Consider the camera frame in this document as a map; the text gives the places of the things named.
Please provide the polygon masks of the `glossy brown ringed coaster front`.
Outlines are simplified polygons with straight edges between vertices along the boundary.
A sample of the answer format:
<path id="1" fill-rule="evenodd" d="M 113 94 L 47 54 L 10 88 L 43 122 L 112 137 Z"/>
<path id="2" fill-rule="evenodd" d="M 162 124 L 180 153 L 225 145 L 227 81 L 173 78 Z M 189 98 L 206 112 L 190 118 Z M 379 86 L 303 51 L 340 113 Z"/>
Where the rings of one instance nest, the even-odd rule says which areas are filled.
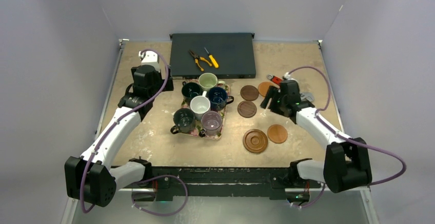
<path id="1" fill-rule="evenodd" d="M 251 153 L 262 153 L 268 146 L 267 135 L 259 129 L 250 129 L 243 136 L 243 145 Z"/>

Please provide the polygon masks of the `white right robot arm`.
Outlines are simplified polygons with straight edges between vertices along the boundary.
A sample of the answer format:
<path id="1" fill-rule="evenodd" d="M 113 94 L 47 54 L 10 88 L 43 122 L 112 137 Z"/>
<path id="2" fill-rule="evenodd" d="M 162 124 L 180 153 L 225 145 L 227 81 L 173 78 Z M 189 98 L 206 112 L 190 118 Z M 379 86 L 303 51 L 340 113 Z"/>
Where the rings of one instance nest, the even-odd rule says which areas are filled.
<path id="1" fill-rule="evenodd" d="M 288 117 L 325 149 L 323 162 L 311 158 L 291 162 L 286 179 L 293 186 L 299 187 L 307 180 L 314 180 L 339 193 L 372 182 L 365 141 L 360 137 L 351 138 L 323 120 L 312 102 L 301 99 L 295 80 L 284 80 L 279 87 L 269 87 L 260 106 Z"/>

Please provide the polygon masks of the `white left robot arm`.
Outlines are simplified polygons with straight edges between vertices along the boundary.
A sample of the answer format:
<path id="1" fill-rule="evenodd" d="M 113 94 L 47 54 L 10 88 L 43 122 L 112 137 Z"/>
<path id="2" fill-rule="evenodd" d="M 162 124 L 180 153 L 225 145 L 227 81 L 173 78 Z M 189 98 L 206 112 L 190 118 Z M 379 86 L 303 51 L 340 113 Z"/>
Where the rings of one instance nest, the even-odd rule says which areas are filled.
<path id="1" fill-rule="evenodd" d="M 70 156 L 64 165 L 66 191 L 82 205 L 107 206 L 117 190 L 132 183 L 145 188 L 153 181 L 152 164 L 133 158 L 113 168 L 113 161 L 130 133 L 153 107 L 154 99 L 164 91 L 172 91 L 171 70 L 166 76 L 151 65 L 131 69 L 133 83 L 120 99 L 109 125 L 79 157 Z"/>

